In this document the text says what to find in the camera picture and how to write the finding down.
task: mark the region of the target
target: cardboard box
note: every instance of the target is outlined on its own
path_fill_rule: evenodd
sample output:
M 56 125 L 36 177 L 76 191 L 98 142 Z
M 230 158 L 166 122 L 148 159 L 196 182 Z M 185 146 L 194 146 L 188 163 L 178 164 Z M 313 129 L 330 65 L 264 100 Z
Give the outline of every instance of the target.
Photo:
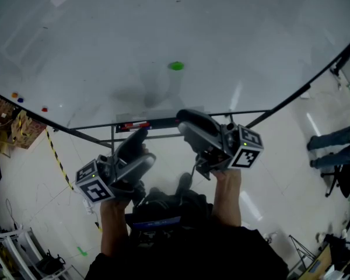
M 13 144 L 21 148 L 29 148 L 46 127 L 46 124 L 28 117 L 26 111 L 22 110 L 11 125 Z

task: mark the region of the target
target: tiled floor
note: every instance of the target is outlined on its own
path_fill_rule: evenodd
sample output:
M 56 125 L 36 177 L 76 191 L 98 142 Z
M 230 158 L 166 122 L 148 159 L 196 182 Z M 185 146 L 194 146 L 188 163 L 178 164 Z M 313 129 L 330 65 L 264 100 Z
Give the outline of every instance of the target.
M 298 260 L 289 234 L 315 251 L 316 233 L 339 233 L 349 207 L 338 189 L 329 198 L 324 196 L 327 184 L 317 170 L 309 167 L 309 157 L 315 155 L 308 153 L 305 145 L 316 133 L 311 120 L 321 134 L 350 124 L 350 91 L 344 88 L 339 92 L 333 77 L 326 72 L 312 84 L 309 94 L 309 99 L 295 100 L 254 127 L 263 138 L 265 151 L 253 169 L 242 174 L 240 206 L 244 225 L 262 234 L 278 232 L 272 246 L 289 266 Z M 257 114 L 243 114 L 234 120 L 245 125 L 256 117 Z M 107 139 L 110 129 L 89 129 L 86 133 Z M 50 135 L 71 180 L 91 159 L 110 152 L 63 132 L 53 133 L 50 129 Z M 191 170 L 195 154 L 181 138 L 151 140 L 146 144 L 157 156 L 154 167 L 143 178 L 147 191 L 157 186 L 173 193 L 179 175 Z M 329 150 L 320 150 L 318 155 L 326 151 Z M 5 206 L 8 198 L 14 219 L 33 229 L 43 249 L 59 254 L 85 274 L 99 253 L 101 233 L 95 226 L 96 216 L 86 213 L 78 190 L 72 192 L 66 184 L 45 133 L 29 150 L 15 149 L 10 159 L 0 157 L 0 163 L 0 225 L 13 225 Z M 209 202 L 214 200 L 214 189 L 214 179 L 208 181 L 195 174 L 193 190 L 205 194 Z M 80 255 L 77 247 L 88 256 Z

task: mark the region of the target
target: green spot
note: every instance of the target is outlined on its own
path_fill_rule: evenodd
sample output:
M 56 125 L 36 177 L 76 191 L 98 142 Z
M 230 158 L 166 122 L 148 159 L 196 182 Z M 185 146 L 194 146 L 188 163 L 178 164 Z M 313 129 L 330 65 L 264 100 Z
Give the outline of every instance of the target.
M 173 71 L 181 71 L 184 68 L 184 63 L 176 61 L 169 64 L 169 68 Z
M 79 252 L 81 253 L 82 256 L 87 256 L 87 252 L 83 252 L 82 248 L 78 247 Z

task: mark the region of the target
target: person wearing jeans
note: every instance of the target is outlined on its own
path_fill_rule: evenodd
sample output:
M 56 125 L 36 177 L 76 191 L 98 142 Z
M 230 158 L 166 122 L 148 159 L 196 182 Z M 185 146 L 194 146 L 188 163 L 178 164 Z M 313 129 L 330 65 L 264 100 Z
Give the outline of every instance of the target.
M 327 166 L 350 164 L 350 126 L 328 135 L 312 136 L 310 142 L 307 144 L 308 151 L 346 144 L 348 144 L 348 146 L 336 154 L 329 154 L 316 160 L 311 160 L 310 166 L 319 169 Z

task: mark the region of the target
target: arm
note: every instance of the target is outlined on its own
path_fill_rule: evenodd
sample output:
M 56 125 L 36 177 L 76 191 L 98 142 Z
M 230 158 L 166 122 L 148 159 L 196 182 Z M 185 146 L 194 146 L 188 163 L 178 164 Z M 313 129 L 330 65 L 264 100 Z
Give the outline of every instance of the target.
M 212 216 L 223 225 L 241 226 L 239 206 L 241 171 L 227 170 L 214 172 L 216 190 Z
M 103 237 L 101 253 L 114 257 L 121 254 L 128 243 L 128 232 L 124 218 L 124 209 L 128 205 L 125 201 L 104 201 L 101 203 L 101 224 Z

